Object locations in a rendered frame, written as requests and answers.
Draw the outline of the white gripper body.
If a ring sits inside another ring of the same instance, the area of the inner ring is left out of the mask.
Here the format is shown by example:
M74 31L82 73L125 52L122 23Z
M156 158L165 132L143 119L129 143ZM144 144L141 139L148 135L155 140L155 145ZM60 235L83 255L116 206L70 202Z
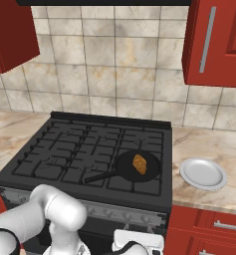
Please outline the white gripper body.
M161 235L121 229L114 232L112 250L120 250L129 241L141 244L148 255L163 255L164 239Z

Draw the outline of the black frying pan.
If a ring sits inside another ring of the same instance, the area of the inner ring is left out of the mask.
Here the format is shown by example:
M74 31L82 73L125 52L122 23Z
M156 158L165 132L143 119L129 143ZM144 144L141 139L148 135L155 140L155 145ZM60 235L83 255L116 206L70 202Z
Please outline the black frying pan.
M136 154L140 154L147 162L146 173L144 175L141 175L132 165L133 158ZM84 180L84 183L90 183L114 176L120 176L130 182L148 182L155 179L160 171L160 162L155 155L146 150L132 149L117 157L113 170L88 177Z

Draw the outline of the brown croissant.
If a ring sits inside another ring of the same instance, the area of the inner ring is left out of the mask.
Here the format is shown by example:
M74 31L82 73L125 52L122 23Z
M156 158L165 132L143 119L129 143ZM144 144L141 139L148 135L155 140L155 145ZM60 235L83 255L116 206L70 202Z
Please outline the brown croissant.
M141 175L146 173L147 162L140 154L134 156L132 165Z

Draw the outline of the black gas stove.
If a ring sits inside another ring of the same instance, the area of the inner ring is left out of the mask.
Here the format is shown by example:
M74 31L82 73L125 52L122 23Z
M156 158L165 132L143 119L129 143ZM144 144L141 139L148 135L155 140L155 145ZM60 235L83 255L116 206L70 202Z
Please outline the black gas stove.
M117 157L132 149L159 159L161 171L155 179L130 182L114 176L84 183L113 170ZM21 205L18 197L29 199L39 184L52 185L95 210L79 232L92 249L109 252L117 229L165 235L172 204L171 124L53 112L0 171L0 194L7 208ZM105 209L112 217L106 217ZM150 221L143 223L141 215Z

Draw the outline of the red base cupboard door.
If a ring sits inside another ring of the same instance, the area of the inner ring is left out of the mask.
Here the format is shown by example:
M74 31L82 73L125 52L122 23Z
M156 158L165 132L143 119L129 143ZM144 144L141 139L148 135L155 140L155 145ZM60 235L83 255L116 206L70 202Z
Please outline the red base cupboard door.
M208 243L189 248L186 255L199 255L199 252L202 250L206 250L208 253L216 255L236 255L236 246L214 245Z

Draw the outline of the red drawer front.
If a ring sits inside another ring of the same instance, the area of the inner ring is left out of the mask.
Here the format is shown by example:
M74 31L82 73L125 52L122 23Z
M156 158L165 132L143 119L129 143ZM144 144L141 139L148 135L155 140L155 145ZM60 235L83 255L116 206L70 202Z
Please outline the red drawer front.
M213 222L217 220L221 223L236 225L236 214L199 209L195 216L193 229L201 234L217 238L219 241L236 245L236 231L214 227Z

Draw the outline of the grey round plate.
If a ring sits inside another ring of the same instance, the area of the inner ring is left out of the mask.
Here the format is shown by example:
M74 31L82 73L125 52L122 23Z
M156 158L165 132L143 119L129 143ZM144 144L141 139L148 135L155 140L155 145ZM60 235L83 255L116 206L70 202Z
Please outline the grey round plate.
M181 163L179 173L188 184L203 190L218 190L227 184L226 171L206 158L186 159Z

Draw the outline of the black range hood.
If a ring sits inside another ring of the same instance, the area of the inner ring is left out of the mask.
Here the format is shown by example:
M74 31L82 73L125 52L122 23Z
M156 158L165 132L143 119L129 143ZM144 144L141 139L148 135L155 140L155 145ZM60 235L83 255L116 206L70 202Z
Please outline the black range hood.
M16 0L20 6L190 6L193 0Z

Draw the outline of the red wall cupboard door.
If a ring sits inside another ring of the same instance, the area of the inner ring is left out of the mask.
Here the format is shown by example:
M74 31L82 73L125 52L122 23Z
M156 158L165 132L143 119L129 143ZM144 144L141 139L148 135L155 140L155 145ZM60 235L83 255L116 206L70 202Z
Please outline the red wall cupboard door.
M209 12L216 15L204 73L199 65ZM187 16L182 54L186 85L236 88L236 0L193 0Z

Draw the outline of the red wall cupboard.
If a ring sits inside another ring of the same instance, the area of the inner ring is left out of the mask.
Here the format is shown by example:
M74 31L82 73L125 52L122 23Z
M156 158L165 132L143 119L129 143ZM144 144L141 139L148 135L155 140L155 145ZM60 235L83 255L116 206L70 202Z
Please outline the red wall cupboard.
M0 74L40 54L30 6L0 0Z

